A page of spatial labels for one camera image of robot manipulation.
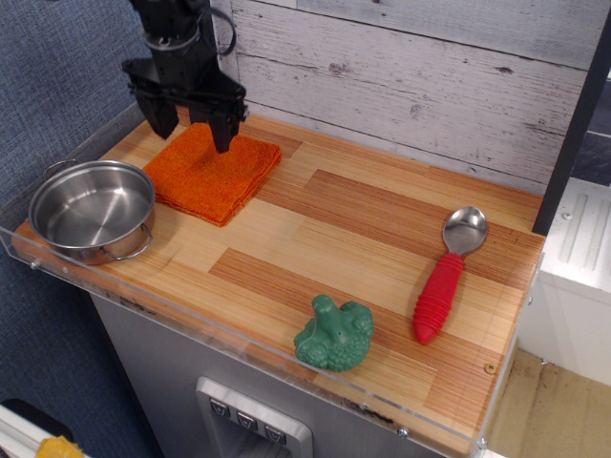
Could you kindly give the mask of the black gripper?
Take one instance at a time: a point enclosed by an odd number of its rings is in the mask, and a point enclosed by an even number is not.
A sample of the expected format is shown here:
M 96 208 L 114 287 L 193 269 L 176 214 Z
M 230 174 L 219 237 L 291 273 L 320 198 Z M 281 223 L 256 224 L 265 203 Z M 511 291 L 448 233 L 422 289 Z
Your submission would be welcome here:
M 184 107 L 192 124 L 209 126 L 216 150 L 228 152 L 247 118 L 245 88 L 221 71 L 216 53 L 201 42 L 150 53 L 124 61 L 121 69 L 153 131 L 167 139 L 179 124 L 177 107 Z

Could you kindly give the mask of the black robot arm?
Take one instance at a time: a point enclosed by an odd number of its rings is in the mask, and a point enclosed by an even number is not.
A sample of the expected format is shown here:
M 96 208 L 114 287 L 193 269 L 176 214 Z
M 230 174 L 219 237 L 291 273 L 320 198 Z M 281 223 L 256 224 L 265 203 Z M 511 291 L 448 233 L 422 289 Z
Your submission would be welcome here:
M 129 59 L 122 70 L 153 131 L 166 139 L 178 126 L 177 107 L 190 121 L 209 125 L 216 150 L 224 153 L 246 119 L 246 89 L 225 74 L 221 56 L 237 42 L 228 14 L 208 1 L 134 1 L 149 58 Z

